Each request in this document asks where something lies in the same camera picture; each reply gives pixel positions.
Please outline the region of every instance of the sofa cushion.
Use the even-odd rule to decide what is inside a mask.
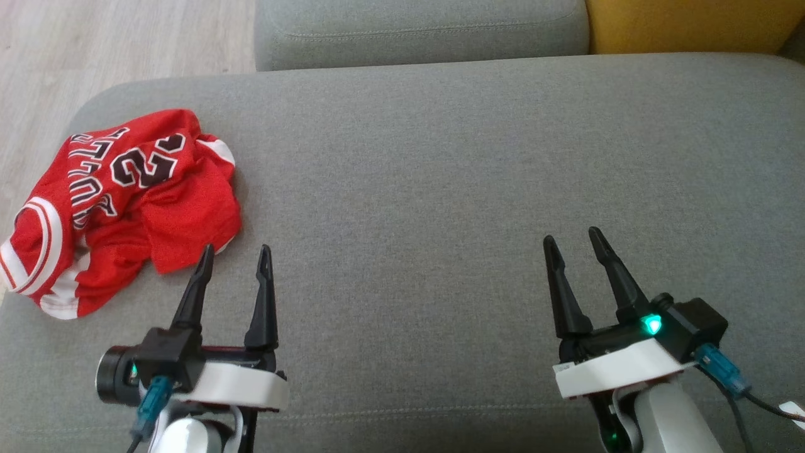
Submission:
[[[215,259],[207,344],[240,344],[273,247],[291,406],[256,451],[597,451],[563,401],[541,239],[580,304],[615,322],[586,237],[599,226],[648,297],[702,297],[769,401],[805,402],[805,68],[772,56],[578,56],[259,73],[122,85],[68,132],[193,109],[233,150],[242,233]],[[145,268],[63,322],[0,307],[0,451],[121,451],[134,410],[102,404],[98,358],[166,326],[189,270]],[[724,398],[683,377],[725,451]],[[793,423],[744,405],[764,451]]]
[[[258,0],[258,71],[585,54],[584,0]]]

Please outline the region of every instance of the blue cable connector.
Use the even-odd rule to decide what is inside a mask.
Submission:
[[[705,343],[696,349],[695,358],[704,372],[723,385],[736,399],[752,389],[752,385],[741,376],[741,370],[711,343]]]
[[[137,421],[131,428],[131,436],[147,439],[154,433],[156,419],[173,394],[173,380],[167,376],[154,376],[146,396],[137,408]]]

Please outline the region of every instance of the black cable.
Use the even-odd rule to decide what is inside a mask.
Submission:
[[[137,450],[137,446],[140,444],[140,442],[142,442],[141,435],[134,434],[132,437],[133,439],[131,439],[131,445],[129,446],[129,449],[126,451],[126,453],[134,453],[134,451]]]
[[[738,434],[741,435],[741,441],[744,443],[744,450],[746,453],[754,453],[754,447],[752,447],[752,441],[749,439],[749,432],[746,430],[746,425],[744,424],[744,417],[741,415],[741,410],[738,409],[738,404],[735,402],[735,398],[733,395],[727,390],[721,382],[718,381],[713,376],[710,376],[710,373],[703,370],[701,367],[698,367],[699,371],[702,372],[709,380],[713,381],[713,383],[718,387],[721,394],[727,398],[727,404],[729,404],[729,408],[733,411],[733,417],[735,417],[735,424],[738,426]]]
[[[729,392],[724,393],[724,396],[727,398],[729,408],[733,410],[735,424],[738,425],[738,434],[741,435],[741,440],[744,441],[744,449],[746,450],[746,453],[754,453],[754,447],[752,447],[752,442],[749,440],[749,432],[746,431],[744,418],[741,415],[741,410],[738,409],[738,404],[735,402],[735,398],[733,398],[732,395],[729,395]]]
[[[755,397],[750,392],[744,393],[744,397],[746,397],[747,400],[752,401],[757,407],[759,407],[759,408],[761,408],[761,409],[763,409],[765,411],[771,412],[774,415],[777,415],[777,416],[783,417],[783,418],[788,418],[789,420],[794,420],[796,422],[805,422],[805,417],[803,417],[802,415],[789,414],[788,412],[786,412],[786,411],[784,411],[782,409],[779,409],[778,407],[774,407],[771,404],[769,404],[769,403],[767,403],[767,402],[765,402],[763,400],[758,399],[758,397]]]

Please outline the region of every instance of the chicago bulls jersey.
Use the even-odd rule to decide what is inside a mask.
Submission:
[[[234,168],[190,110],[73,135],[0,245],[0,279],[56,318],[92,313],[145,260],[171,272],[229,243],[241,226]]]

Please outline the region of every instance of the yellow cushion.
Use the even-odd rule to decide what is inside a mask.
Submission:
[[[805,0],[587,0],[592,53],[776,53]]]

